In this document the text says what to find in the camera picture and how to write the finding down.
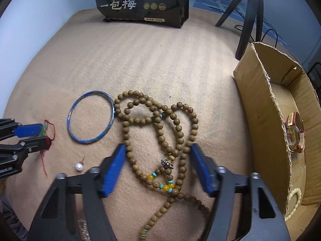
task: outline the white wall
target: white wall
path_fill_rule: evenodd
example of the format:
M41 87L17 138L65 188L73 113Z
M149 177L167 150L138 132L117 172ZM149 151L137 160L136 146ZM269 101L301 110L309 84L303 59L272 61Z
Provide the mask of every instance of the white wall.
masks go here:
M19 77L47 41L95 0L12 0L0 18L0 117Z

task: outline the cardboard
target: cardboard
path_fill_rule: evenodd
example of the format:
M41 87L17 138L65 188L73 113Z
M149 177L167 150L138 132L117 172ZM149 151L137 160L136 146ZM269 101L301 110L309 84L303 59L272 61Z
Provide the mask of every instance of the cardboard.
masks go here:
M288 200L289 193L301 189L302 205L287 221L295 240L321 203L321 109L316 93L297 62L260 42L247 47L234 78L248 119L254 171L262 176L283 215L297 201L296 195ZM286 139L284 121L294 111L304 122L303 153L291 153Z

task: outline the necklace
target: necklace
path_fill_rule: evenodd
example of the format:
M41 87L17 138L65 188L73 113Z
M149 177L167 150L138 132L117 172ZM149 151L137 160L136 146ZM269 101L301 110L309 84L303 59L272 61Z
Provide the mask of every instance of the necklace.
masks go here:
M133 102L129 102L127 104L127 108L124 109L124 114L120 109L120 101L126 97L135 97L137 96L138 99L135 99ZM118 98L114 100L115 102L115 114L117 117L123 122L123 139L124 144L126 146L126 155L130 161L130 164L133 167L136 175L142 180L143 183L147 184L148 186L152 186L153 188L160 189L165 191L169 194L167 201L164 205L157 211L150 220L144 225L144 227L140 230L139 239L146 240L146 236L149 230L156 224L156 222L163 216L164 213L171 208L172 204L177 199L184 199L186 201L191 202L194 204L200 211L204 213L207 217L209 215L209 208L205 207L200 200L198 200L194 196L190 196L188 194L183 194L181 192L182 185L184 183L185 173L186 173L186 159L188 157L188 153L190 152L190 146L195 141L195 137L197 135L198 130L198 119L196 118L196 113L194 112L192 107L189 107L188 104L183 104L178 102L177 104L171 105L169 108L166 105L158 103L153 98L145 95L139 91L128 91L123 92L122 94L118 95ZM134 106L139 104L145 104L150 111L153 113L153 116L146 117L146 118L134 118L130 116L131 109ZM182 132L182 126L180 125L180 120L177 118L176 111L182 109L192 122L192 130L188 137L188 140L184 142L183 136L184 133ZM177 144L176 147L173 148L169 146L166 138L164 136L163 124L162 120L170 117L173 120L175 125L175 130L177 132ZM144 174L144 172L139 168L136 159L134 158L133 149L131 147L131 142L129 140L129 127L132 125L146 125L146 124L155 124L157 128L157 137L159 143L162 145L166 152L165 158L160 161L160 166L150 174ZM174 177L172 175L172 169L174 169L173 162L179 157L179 175L174 182ZM162 184L158 180L156 180L159 176L165 174L165 178L167 183Z

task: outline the tripod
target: tripod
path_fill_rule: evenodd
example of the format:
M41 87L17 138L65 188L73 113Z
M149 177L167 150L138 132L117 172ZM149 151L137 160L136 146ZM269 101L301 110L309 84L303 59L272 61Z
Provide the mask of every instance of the tripod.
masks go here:
M242 0L233 0L225 13L221 16L215 26L220 27L225 20L229 17L229 15L236 9L237 5ZM238 60L244 54L244 51L247 47L248 41L250 40L251 32L254 25L254 20L256 16L256 37L255 41L260 42L262 36L262 28L263 28L263 0L248 0L248 5L246 8L246 14L243 24L243 30L241 33L241 38L239 41L238 48L236 50L235 58Z

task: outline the black snack bag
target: black snack bag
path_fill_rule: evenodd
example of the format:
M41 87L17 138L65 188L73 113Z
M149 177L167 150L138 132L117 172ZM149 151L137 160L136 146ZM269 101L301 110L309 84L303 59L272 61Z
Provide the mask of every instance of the black snack bag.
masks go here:
M104 21L147 21L181 28L189 0L96 0Z

